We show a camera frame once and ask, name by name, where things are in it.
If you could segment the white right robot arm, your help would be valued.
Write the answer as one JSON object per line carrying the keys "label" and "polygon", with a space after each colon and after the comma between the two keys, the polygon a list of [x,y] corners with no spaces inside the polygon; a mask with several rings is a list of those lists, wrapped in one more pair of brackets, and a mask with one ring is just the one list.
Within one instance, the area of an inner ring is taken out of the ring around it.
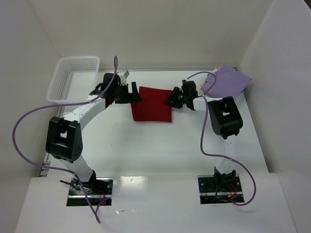
{"label": "white right robot arm", "polygon": [[199,96],[193,81],[182,82],[182,86],[175,87],[165,101],[171,107],[181,109],[186,105],[193,111],[205,111],[210,117],[213,132],[219,136],[221,152],[214,167],[213,186],[220,191],[230,186],[236,177],[235,171],[235,141],[243,127],[241,114],[233,97],[211,98]]}

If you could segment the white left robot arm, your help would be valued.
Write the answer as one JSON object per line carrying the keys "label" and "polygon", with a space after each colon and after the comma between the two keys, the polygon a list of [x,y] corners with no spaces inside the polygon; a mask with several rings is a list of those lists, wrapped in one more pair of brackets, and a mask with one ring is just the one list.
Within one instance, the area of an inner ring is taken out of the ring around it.
{"label": "white left robot arm", "polygon": [[113,103],[130,104],[133,120],[137,122],[171,122],[172,108],[181,107],[181,90],[163,90],[137,87],[131,83],[128,90],[127,70],[105,73],[103,81],[90,92],[85,104],[78,106],[63,117],[52,117],[49,121],[46,151],[60,160],[73,173],[71,185],[80,186],[88,193],[96,191],[100,185],[96,173],[82,156],[82,131],[99,113]]}

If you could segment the red t-shirt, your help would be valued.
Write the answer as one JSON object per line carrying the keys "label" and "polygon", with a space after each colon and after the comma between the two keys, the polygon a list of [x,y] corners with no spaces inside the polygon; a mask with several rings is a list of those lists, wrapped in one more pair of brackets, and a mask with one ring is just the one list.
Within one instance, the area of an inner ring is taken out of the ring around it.
{"label": "red t-shirt", "polygon": [[172,107],[165,100],[171,90],[139,87],[142,101],[131,103],[133,120],[136,122],[172,122]]}

